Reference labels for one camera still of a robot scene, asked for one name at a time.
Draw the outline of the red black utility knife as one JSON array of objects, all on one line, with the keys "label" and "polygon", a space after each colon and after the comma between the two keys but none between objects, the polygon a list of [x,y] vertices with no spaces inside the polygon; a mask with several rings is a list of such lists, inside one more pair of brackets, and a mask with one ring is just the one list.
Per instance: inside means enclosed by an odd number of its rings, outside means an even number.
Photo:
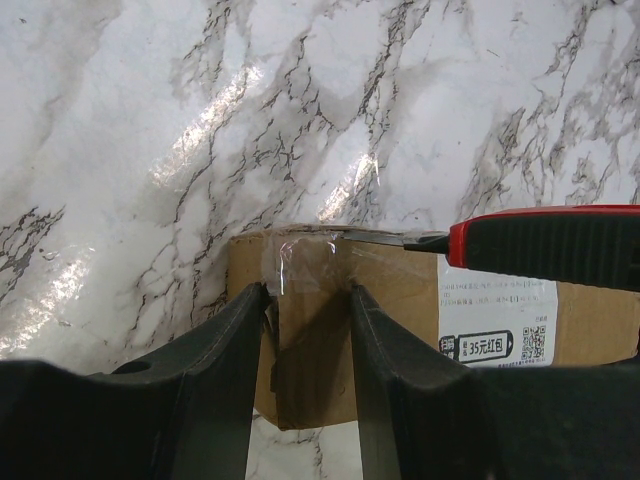
[{"label": "red black utility knife", "polygon": [[451,267],[578,285],[639,290],[639,207],[511,209],[446,232],[348,231],[348,240],[441,254]]}]

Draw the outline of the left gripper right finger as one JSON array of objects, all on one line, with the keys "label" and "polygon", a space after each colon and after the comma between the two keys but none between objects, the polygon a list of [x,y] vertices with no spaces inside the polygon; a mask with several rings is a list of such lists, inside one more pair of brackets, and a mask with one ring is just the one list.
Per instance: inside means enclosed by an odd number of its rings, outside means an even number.
[{"label": "left gripper right finger", "polygon": [[635,479],[639,367],[471,369],[351,293],[367,479]]}]

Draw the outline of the brown cardboard express box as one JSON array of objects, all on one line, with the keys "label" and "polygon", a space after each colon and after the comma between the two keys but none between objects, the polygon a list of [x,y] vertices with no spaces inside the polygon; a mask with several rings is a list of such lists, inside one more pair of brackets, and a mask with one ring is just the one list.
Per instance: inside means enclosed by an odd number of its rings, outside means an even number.
[{"label": "brown cardboard express box", "polygon": [[434,254],[359,242],[343,228],[234,237],[227,290],[264,284],[255,409],[282,430],[356,419],[350,292],[470,367],[591,366],[633,357],[636,294],[450,267]]}]

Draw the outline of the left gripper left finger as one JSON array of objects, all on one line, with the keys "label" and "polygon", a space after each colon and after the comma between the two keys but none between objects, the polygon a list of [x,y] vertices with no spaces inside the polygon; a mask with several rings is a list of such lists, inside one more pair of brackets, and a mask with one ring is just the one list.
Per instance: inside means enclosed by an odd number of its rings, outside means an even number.
[{"label": "left gripper left finger", "polygon": [[265,289],[111,373],[1,365],[5,479],[241,479]]}]

